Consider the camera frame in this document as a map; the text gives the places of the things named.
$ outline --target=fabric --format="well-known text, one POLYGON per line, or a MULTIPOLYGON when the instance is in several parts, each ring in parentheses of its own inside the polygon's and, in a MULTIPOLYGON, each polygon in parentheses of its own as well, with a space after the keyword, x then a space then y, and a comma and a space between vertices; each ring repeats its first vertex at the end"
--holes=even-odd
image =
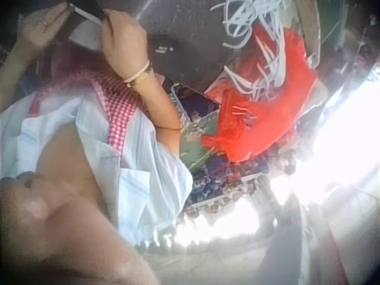
POLYGON ((192 176, 157 142, 138 97, 124 91, 86 73, 12 105, 0 116, 1 177, 35 171, 58 128, 75 122, 111 221, 134 245, 176 221, 192 176))

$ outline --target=finger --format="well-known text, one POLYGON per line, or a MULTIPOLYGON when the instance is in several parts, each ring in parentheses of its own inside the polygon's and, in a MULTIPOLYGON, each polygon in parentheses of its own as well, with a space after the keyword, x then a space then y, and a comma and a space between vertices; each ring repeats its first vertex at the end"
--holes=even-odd
POLYGON ((67 2, 62 2, 58 5, 55 5, 47 11, 45 16, 43 17, 43 20, 47 25, 52 24, 59 17, 59 15, 63 13, 63 11, 65 11, 66 9, 68 9, 67 2))
POLYGON ((62 28, 66 23, 68 17, 71 15, 72 9, 67 8, 61 15, 47 28, 46 32, 55 36, 55 34, 62 28))
POLYGON ((102 25, 102 44, 109 43, 113 40, 113 30, 109 20, 104 20, 102 25))

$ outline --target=white cord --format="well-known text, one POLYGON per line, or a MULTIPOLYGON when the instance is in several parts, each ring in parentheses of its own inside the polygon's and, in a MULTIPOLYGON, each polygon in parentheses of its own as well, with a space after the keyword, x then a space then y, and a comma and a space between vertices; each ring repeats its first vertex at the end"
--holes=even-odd
POLYGON ((252 36, 252 24, 258 18, 263 28, 267 31, 270 38, 276 42, 277 49, 271 49, 259 38, 256 37, 258 46, 267 61, 267 65, 258 69, 262 74, 262 78, 256 80, 254 83, 249 82, 240 75, 231 71, 227 66, 224 70, 231 78, 235 88, 242 94, 251 94, 252 100, 259 100, 260 94, 265 91, 267 96, 268 89, 273 87, 280 87, 283 85, 286 74, 286 56, 285 56, 285 41, 284 30, 280 21, 279 6, 283 4, 283 0, 227 0, 225 3, 217 4, 211 7, 210 11, 223 7, 224 18, 223 24, 226 33, 233 37, 243 37, 242 41, 237 45, 223 43, 223 46, 232 49, 240 49, 244 47, 252 36), (230 5, 240 2, 241 5, 235 13, 230 17, 230 5))

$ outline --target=person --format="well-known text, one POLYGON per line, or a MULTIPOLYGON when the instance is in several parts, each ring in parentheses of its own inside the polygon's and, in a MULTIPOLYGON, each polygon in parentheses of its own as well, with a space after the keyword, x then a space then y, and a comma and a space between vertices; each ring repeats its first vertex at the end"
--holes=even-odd
POLYGON ((158 284, 132 245, 176 221, 192 176, 145 30, 105 10, 102 52, 113 73, 79 72, 11 104, 71 12, 61 3, 26 17, 0 70, 2 270, 36 284, 158 284))

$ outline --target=bracelet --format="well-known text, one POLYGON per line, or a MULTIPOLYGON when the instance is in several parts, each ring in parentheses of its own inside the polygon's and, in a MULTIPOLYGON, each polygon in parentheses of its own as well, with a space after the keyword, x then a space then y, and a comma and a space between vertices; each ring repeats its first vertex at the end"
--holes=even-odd
POLYGON ((145 66, 140 70, 138 73, 133 75, 132 77, 129 77, 128 79, 124 80, 125 83, 127 83, 127 86, 129 88, 135 86, 136 84, 140 83, 144 79, 146 79, 149 75, 149 72, 153 69, 153 65, 150 61, 145 64, 145 66))

